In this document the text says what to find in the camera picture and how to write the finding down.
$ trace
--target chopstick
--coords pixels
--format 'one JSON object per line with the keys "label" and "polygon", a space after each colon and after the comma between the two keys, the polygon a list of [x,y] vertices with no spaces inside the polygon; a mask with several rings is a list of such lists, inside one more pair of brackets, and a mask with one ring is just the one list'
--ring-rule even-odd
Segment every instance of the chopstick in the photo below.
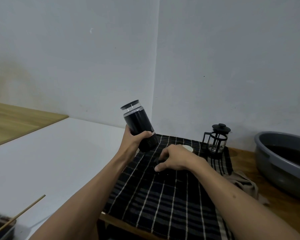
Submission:
{"label": "chopstick", "polygon": [[42,200],[46,195],[44,194],[43,196],[41,196],[39,199],[37,199],[35,202],[33,202],[31,205],[29,205],[27,208],[25,208],[23,211],[21,211],[19,214],[17,214],[15,217],[11,218],[10,221],[8,221],[6,224],[4,224],[2,227],[0,227],[0,231],[2,231],[3,229],[5,229],[11,222],[13,222],[14,220],[16,220],[19,216],[21,216],[22,214],[24,214],[27,210],[29,210],[32,206],[34,206],[35,204],[37,204],[40,200]]}

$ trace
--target checkered towel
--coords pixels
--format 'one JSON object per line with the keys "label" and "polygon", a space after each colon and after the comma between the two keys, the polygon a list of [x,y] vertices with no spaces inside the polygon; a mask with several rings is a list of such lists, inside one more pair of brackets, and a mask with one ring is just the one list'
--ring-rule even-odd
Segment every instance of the checkered towel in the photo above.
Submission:
{"label": "checkered towel", "polygon": [[[158,147],[139,152],[120,175],[104,212],[166,239],[235,239],[196,177],[186,170],[154,172],[154,160],[170,144],[191,146],[205,156],[199,141],[157,135]],[[228,148],[222,159],[207,158],[221,175],[231,174]]]}

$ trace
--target left hand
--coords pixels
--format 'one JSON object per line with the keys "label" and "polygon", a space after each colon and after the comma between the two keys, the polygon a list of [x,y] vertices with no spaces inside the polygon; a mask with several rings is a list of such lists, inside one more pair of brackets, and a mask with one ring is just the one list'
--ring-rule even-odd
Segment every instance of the left hand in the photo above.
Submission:
{"label": "left hand", "polygon": [[133,136],[130,132],[130,128],[128,127],[128,125],[126,125],[126,129],[124,131],[117,155],[124,156],[127,159],[127,163],[131,162],[136,155],[136,151],[141,140],[144,138],[148,138],[151,135],[151,131],[144,131],[136,136]]}

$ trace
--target french press lid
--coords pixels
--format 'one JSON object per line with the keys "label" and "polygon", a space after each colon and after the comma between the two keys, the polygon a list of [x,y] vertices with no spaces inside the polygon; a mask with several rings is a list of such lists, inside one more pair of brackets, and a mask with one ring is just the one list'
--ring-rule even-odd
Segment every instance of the french press lid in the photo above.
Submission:
{"label": "french press lid", "polygon": [[231,131],[229,127],[221,123],[212,125],[212,128],[214,132],[222,135],[227,135]]}

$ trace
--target right hand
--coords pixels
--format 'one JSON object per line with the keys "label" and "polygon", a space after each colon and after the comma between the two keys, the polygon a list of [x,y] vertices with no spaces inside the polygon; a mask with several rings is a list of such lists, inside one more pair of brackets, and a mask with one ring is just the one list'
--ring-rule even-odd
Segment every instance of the right hand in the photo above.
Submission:
{"label": "right hand", "polygon": [[166,161],[156,165],[154,170],[160,172],[167,168],[174,170],[189,169],[189,162],[194,161],[198,156],[182,145],[169,145],[164,148],[160,154],[159,160],[163,160],[164,157],[169,157]]}

